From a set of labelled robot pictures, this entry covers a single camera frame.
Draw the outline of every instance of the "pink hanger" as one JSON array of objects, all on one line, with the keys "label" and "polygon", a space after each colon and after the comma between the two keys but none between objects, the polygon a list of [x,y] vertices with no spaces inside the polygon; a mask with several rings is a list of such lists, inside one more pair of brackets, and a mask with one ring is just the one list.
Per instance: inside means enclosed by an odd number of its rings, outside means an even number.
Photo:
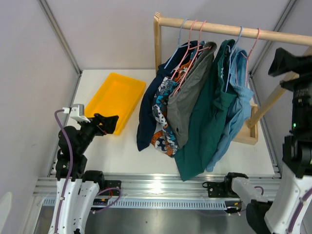
[{"label": "pink hanger", "polygon": [[181,80],[181,82],[180,82],[178,88],[176,88],[176,90],[175,90],[175,92],[174,92],[174,95],[178,92],[178,90],[180,89],[182,83],[184,82],[184,79],[185,79],[186,75],[188,74],[188,72],[189,72],[189,70],[190,70],[190,68],[191,68],[191,66],[192,66],[192,64],[193,64],[193,62],[195,61],[198,52],[211,48],[211,46],[209,46],[209,47],[206,47],[206,48],[199,49],[199,47],[200,47],[200,44],[199,44],[199,43],[200,43],[201,32],[202,32],[202,29],[203,29],[204,24],[205,24],[206,22],[207,22],[207,21],[204,21],[204,22],[203,22],[203,24],[201,25],[200,31],[199,31],[198,43],[197,43],[197,46],[194,47],[194,48],[198,48],[197,51],[196,51],[196,54],[195,54],[194,58],[192,59],[191,64],[190,64],[189,67],[187,68],[186,73],[184,74],[184,76],[183,76],[183,78],[182,78],[182,80]]},{"label": "pink hanger", "polygon": [[193,29],[193,26],[194,26],[194,24],[195,24],[196,22],[197,22],[197,20],[195,20],[195,21],[192,23],[192,26],[191,26],[191,28],[190,28],[190,35],[189,35],[189,41],[188,41],[188,45],[187,45],[187,50],[186,50],[186,52],[185,52],[185,54],[184,54],[184,56],[183,56],[181,62],[179,63],[178,67],[176,68],[174,74],[172,75],[171,79],[174,78],[176,72],[179,70],[179,68],[180,68],[180,66],[181,66],[181,64],[182,64],[182,62],[184,61],[185,57],[187,56],[187,54],[188,54],[188,52],[189,52],[189,50],[190,50],[190,41],[191,41],[192,29]]},{"label": "pink hanger", "polygon": [[257,35],[257,39],[255,40],[255,43],[253,44],[253,47],[252,49],[250,50],[248,56],[246,57],[242,52],[242,55],[247,59],[247,65],[246,65],[246,77],[245,77],[245,87],[247,86],[247,73],[248,73],[248,60],[250,58],[250,55],[252,54],[252,51],[254,50],[254,47],[255,45],[257,44],[258,42],[258,39],[259,39],[259,35],[260,35],[260,28],[258,28],[258,35]]}]

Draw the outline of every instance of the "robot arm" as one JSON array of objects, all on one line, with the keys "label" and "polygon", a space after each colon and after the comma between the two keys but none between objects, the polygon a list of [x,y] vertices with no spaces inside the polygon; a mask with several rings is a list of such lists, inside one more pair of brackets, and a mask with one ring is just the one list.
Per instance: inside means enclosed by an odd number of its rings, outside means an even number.
[{"label": "robot arm", "polygon": [[114,132],[118,116],[94,114],[94,117],[86,118],[82,104],[63,110],[81,128],[67,126],[58,134],[57,199],[49,234],[84,234],[93,201],[98,192],[105,189],[105,179],[103,172],[84,171],[87,158],[83,154],[95,136]]},{"label": "robot arm", "polygon": [[272,233],[300,233],[312,194],[312,56],[296,57],[278,48],[269,75],[293,71],[299,78],[282,81],[293,92],[292,129],[283,144],[283,175],[264,220]]},{"label": "robot arm", "polygon": [[226,177],[231,180],[232,192],[247,204],[247,222],[257,234],[300,233],[302,219],[312,200],[312,196],[305,196],[312,187],[312,176],[297,178],[284,164],[273,203],[260,195],[247,178]]}]

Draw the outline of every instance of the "white tabletop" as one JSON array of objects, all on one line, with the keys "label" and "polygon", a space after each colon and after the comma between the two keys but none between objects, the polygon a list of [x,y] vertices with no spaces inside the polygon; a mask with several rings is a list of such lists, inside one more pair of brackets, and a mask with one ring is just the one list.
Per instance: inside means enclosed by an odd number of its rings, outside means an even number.
[{"label": "white tabletop", "polygon": [[[155,70],[84,70],[74,103],[85,106],[95,95],[107,76],[112,73],[132,77],[146,82],[146,88],[155,77]],[[150,145],[145,150],[137,150],[136,135],[140,103],[137,104],[125,128],[119,136],[96,136],[85,152],[88,159],[86,170],[100,170],[105,173],[122,174],[170,174],[178,175],[173,158]],[[68,121],[79,129],[73,120]],[[199,176],[224,175],[228,172],[245,173],[248,176],[273,176],[274,171],[260,124],[259,141],[256,145],[232,142],[223,158],[212,173]]]}]

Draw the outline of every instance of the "cable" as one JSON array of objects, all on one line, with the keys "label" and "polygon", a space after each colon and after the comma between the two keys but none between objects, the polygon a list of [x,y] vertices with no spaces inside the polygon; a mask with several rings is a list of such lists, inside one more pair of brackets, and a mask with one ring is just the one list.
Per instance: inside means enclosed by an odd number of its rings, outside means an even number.
[{"label": "cable", "polygon": [[60,210],[61,210],[61,207],[62,207],[63,200],[65,199],[64,195],[65,195],[65,191],[66,191],[66,186],[67,186],[70,174],[72,173],[73,161],[74,161],[72,145],[71,145],[69,137],[68,137],[68,135],[67,135],[67,133],[66,133],[62,123],[60,122],[59,117],[58,117],[58,113],[60,113],[60,112],[64,112],[64,110],[57,110],[57,111],[55,111],[54,112],[54,117],[55,117],[55,119],[56,119],[56,121],[57,121],[57,123],[59,125],[59,128],[61,129],[65,139],[66,139],[66,142],[67,142],[67,145],[68,145],[68,149],[69,149],[69,159],[70,160],[69,160],[68,173],[67,173],[67,176],[66,176],[66,179],[65,179],[65,182],[64,182],[64,186],[63,186],[61,195],[60,195],[61,199],[59,200],[59,204],[58,204],[58,211],[57,211],[57,216],[56,216],[56,220],[55,220],[55,227],[54,227],[54,233],[55,234],[58,233]]},{"label": "cable", "polygon": [[289,223],[288,226],[288,233],[292,233],[293,232],[293,227],[298,219],[298,216],[300,215],[300,212],[303,208],[303,204],[305,201],[307,201],[309,199],[309,197],[312,195],[312,188],[310,188],[306,194],[303,195],[302,199],[300,200],[295,212],[293,213],[292,219]]},{"label": "cable", "polygon": [[109,197],[108,197],[108,199],[111,199],[111,198],[112,198],[112,196],[113,196],[113,191],[112,191],[112,190],[110,190],[110,191],[109,191]]},{"label": "cable", "polygon": [[208,188],[208,181],[203,182],[201,185],[203,186],[203,188],[207,189],[207,188]]},{"label": "cable", "polygon": [[261,186],[255,186],[254,188],[255,189],[261,189],[261,195],[264,194],[264,189]]},{"label": "cable", "polygon": [[97,210],[97,211],[92,211],[92,213],[99,213],[99,212],[102,212],[108,208],[110,208],[111,206],[113,206],[116,202],[118,202],[118,200],[121,198],[121,190],[120,188],[117,188],[117,187],[114,187],[114,188],[109,188],[109,189],[104,189],[103,191],[99,192],[97,194],[97,196],[99,196],[100,194],[106,192],[106,191],[111,191],[111,190],[117,190],[119,191],[119,196],[117,197],[117,199],[115,201],[113,201],[111,204],[109,204],[108,206],[105,206],[104,208],[100,209],[100,210]]}]

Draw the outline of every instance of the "blue hanger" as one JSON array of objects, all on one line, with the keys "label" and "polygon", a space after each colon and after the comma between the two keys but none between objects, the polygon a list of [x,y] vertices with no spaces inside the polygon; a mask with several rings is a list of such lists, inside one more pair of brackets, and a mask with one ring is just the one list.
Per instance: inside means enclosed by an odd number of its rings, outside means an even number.
[{"label": "blue hanger", "polygon": [[171,58],[169,59],[169,61],[166,63],[165,69],[167,68],[168,64],[171,62],[172,58],[175,56],[177,50],[178,50],[179,48],[188,46],[188,45],[182,45],[182,46],[180,46],[182,27],[183,27],[184,23],[185,23],[187,20],[189,20],[189,19],[186,18],[186,19],[183,21],[183,23],[181,24],[180,33],[179,33],[179,38],[178,38],[178,40],[177,40],[177,49],[175,50],[174,54],[171,56]]},{"label": "blue hanger", "polygon": [[239,34],[239,36],[238,36],[237,41],[234,43],[234,46],[232,47],[232,50],[230,49],[230,46],[228,46],[228,47],[229,47],[229,51],[230,51],[231,53],[230,53],[230,64],[229,64],[228,80],[226,81],[225,92],[228,90],[228,85],[229,85],[229,80],[230,80],[230,69],[231,69],[231,65],[232,65],[232,55],[233,55],[233,53],[234,53],[234,51],[235,51],[236,44],[238,43],[240,37],[242,36],[243,29],[244,29],[244,27],[243,27],[243,26],[240,26],[240,34]]}]

